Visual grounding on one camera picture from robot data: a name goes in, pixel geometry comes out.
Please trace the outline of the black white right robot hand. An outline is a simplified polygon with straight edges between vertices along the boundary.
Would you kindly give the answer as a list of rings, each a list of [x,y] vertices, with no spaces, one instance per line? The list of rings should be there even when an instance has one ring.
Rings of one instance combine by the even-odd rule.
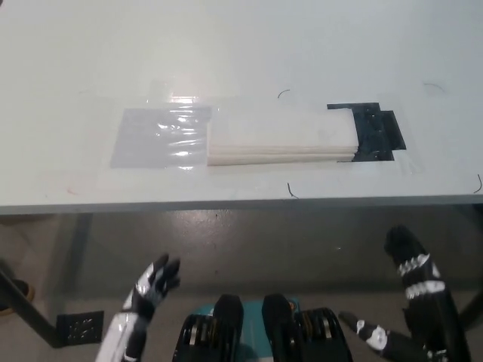
[[[403,225],[388,231],[384,250],[401,278],[408,301],[403,312],[411,334],[406,336],[348,311],[338,314],[340,321],[387,361],[471,361],[454,299],[431,254]]]

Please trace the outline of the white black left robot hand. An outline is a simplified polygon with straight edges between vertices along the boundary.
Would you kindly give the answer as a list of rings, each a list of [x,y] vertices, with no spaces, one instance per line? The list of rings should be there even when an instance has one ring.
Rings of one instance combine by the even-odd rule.
[[[180,285],[180,259],[161,255],[139,276],[103,338],[97,361],[140,361],[155,310]]]

